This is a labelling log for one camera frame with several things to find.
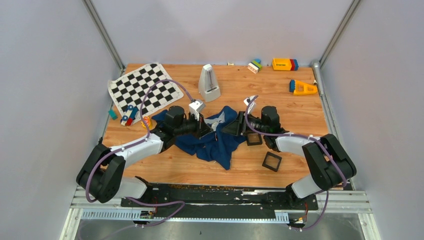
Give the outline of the blue cartoon print shirt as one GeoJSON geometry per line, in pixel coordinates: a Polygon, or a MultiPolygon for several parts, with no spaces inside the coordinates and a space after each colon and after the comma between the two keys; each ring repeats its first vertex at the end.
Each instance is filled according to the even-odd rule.
{"type": "Polygon", "coordinates": [[[192,134],[181,135],[176,138],[175,145],[189,155],[195,155],[204,161],[216,161],[225,170],[231,168],[232,153],[240,144],[246,141],[242,135],[234,136],[222,129],[233,122],[238,113],[230,106],[226,105],[222,110],[205,119],[205,122],[212,127],[213,132],[198,139],[192,134]]]}

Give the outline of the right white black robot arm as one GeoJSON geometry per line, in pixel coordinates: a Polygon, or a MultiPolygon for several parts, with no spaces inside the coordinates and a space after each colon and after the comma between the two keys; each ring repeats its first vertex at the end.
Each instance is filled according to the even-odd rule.
{"type": "Polygon", "coordinates": [[[346,185],[347,180],[356,175],[357,170],[351,158],[333,134],[321,137],[304,136],[285,130],[274,106],[265,106],[261,116],[255,117],[240,111],[236,119],[222,129],[233,136],[259,134],[266,146],[275,152],[303,156],[309,175],[286,187],[286,204],[298,209],[306,198],[337,185],[346,185]]]}

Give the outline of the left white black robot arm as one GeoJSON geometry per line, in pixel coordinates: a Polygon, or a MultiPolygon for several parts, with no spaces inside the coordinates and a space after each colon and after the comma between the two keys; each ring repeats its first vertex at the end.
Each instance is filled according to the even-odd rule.
{"type": "Polygon", "coordinates": [[[170,107],[163,120],[145,136],[123,145],[107,147],[101,141],[93,148],[76,183],[85,189],[90,203],[107,203],[114,197],[134,198],[140,206],[149,206],[153,193],[140,177],[124,177],[124,170],[149,156],[160,154],[176,142],[178,136],[192,135],[197,139],[213,132],[202,114],[185,114],[180,106],[170,107]]]}

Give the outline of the yellow blue toy ramp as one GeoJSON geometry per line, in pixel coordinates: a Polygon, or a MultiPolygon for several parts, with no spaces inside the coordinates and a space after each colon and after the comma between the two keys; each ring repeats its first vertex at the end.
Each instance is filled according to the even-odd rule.
{"type": "Polygon", "coordinates": [[[313,95],[318,93],[318,88],[316,85],[291,79],[289,83],[289,92],[294,96],[313,95]]]}

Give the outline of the white metronome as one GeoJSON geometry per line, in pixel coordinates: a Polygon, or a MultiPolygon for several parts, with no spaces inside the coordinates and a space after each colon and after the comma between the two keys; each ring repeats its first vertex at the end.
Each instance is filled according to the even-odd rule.
{"type": "Polygon", "coordinates": [[[198,81],[198,91],[205,102],[212,102],[221,96],[221,90],[211,64],[202,67],[198,81]]]}

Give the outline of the red white blue toy car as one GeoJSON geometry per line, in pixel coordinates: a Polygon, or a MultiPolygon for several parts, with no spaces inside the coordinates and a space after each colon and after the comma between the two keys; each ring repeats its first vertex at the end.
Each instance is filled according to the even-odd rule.
{"type": "Polygon", "coordinates": [[[136,122],[136,118],[139,116],[139,108],[136,105],[128,105],[123,117],[120,120],[120,124],[123,126],[132,126],[136,122]]]}

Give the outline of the white green blue blocks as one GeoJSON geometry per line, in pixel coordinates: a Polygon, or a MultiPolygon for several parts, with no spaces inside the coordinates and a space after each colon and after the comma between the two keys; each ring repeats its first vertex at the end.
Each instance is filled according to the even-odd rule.
{"type": "Polygon", "coordinates": [[[263,66],[259,58],[255,58],[247,65],[247,69],[253,72],[254,74],[257,74],[258,72],[260,72],[262,67],[263,66]]]}

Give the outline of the checkered chessboard mat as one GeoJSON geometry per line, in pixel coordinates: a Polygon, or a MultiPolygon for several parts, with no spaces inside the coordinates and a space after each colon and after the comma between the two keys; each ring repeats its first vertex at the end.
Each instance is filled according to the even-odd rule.
{"type": "Polygon", "coordinates": [[[149,116],[165,108],[184,96],[183,91],[174,82],[160,82],[148,92],[154,83],[171,79],[165,68],[160,63],[149,63],[137,68],[107,84],[109,95],[121,116],[124,115],[128,105],[140,107],[145,95],[141,114],[149,116]]]}

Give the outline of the yellow toy block bin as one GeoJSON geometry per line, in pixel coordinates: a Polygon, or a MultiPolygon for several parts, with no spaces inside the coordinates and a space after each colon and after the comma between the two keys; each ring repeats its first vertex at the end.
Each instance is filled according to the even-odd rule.
{"type": "Polygon", "coordinates": [[[299,64],[293,58],[274,58],[272,60],[272,68],[275,71],[297,71],[299,64]]]}

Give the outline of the teal small block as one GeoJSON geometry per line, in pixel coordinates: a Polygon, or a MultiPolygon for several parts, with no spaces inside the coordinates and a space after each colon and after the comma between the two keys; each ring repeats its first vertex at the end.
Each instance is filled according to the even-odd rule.
{"type": "Polygon", "coordinates": [[[109,116],[110,116],[110,118],[111,118],[112,120],[117,120],[117,119],[118,119],[118,116],[117,116],[117,114],[115,113],[115,111],[114,111],[114,110],[110,109],[110,110],[108,111],[108,114],[109,114],[109,116]]]}

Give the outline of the grey metal pipe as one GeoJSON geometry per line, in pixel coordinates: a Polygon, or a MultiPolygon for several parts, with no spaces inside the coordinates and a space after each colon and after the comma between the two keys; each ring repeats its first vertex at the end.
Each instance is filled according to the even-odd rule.
{"type": "Polygon", "coordinates": [[[314,74],[314,78],[317,82],[318,94],[320,97],[323,97],[325,94],[325,86],[323,81],[323,76],[321,72],[321,64],[319,60],[315,59],[311,62],[311,68],[314,74]]]}

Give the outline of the black square frame near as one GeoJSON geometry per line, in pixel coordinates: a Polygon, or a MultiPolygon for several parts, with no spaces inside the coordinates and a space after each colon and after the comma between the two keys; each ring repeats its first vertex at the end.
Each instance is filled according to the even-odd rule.
{"type": "Polygon", "coordinates": [[[246,135],[246,143],[248,146],[258,146],[263,144],[263,139],[258,133],[249,133],[246,135]]]}

